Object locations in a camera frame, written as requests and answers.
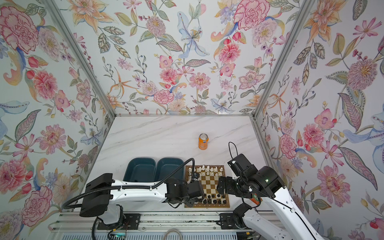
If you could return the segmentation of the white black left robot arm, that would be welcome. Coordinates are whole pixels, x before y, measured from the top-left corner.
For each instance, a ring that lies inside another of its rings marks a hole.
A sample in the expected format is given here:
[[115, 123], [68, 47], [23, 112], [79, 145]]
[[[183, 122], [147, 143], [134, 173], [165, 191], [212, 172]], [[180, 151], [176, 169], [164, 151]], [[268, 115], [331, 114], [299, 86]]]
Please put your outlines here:
[[111, 173], [103, 174], [86, 185], [85, 192], [66, 201], [65, 210], [80, 208], [83, 218], [98, 217], [106, 225], [123, 220], [124, 209], [131, 202], [154, 202], [185, 205], [191, 208], [204, 198], [200, 181], [179, 180], [172, 177], [153, 182], [137, 183], [116, 181]]

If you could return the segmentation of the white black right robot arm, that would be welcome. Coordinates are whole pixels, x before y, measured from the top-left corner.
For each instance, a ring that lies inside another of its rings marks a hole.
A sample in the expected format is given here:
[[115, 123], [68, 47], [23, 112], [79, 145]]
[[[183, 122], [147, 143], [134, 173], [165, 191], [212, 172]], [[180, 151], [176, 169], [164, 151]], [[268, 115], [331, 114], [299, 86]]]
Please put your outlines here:
[[323, 237], [306, 219], [291, 197], [284, 181], [268, 166], [257, 169], [240, 154], [228, 162], [236, 177], [220, 177], [217, 190], [220, 194], [251, 199], [256, 196], [278, 217], [282, 228], [259, 214], [255, 207], [242, 202], [229, 220], [222, 223], [237, 229], [251, 229], [267, 240], [321, 240]]

